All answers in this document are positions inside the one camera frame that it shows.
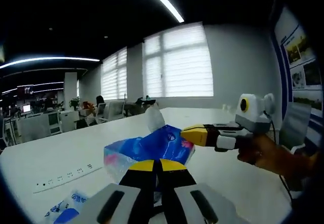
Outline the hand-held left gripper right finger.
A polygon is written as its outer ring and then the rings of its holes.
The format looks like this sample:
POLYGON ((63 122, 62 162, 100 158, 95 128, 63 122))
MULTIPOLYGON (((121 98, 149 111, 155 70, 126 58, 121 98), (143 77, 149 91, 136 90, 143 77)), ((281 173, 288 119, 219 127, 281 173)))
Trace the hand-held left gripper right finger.
POLYGON ((158 181, 167 223, 243 223, 234 204, 205 183, 196 183, 187 168, 160 159, 158 181))

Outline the person's right hand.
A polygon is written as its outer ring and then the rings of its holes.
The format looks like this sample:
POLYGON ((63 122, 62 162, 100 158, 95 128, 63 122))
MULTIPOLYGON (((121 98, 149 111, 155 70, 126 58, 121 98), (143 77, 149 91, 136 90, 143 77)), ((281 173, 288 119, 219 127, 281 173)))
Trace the person's right hand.
POLYGON ((281 156, 280 148, 267 135, 254 135, 250 144, 238 150, 237 159, 278 174, 281 156))

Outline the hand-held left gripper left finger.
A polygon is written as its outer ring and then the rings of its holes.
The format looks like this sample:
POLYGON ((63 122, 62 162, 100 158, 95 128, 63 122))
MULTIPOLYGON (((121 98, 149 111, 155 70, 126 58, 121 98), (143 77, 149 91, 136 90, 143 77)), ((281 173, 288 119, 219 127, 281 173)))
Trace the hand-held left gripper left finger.
POLYGON ((154 160, 132 165, 119 184, 90 197, 76 223, 149 223, 154 207, 154 160))

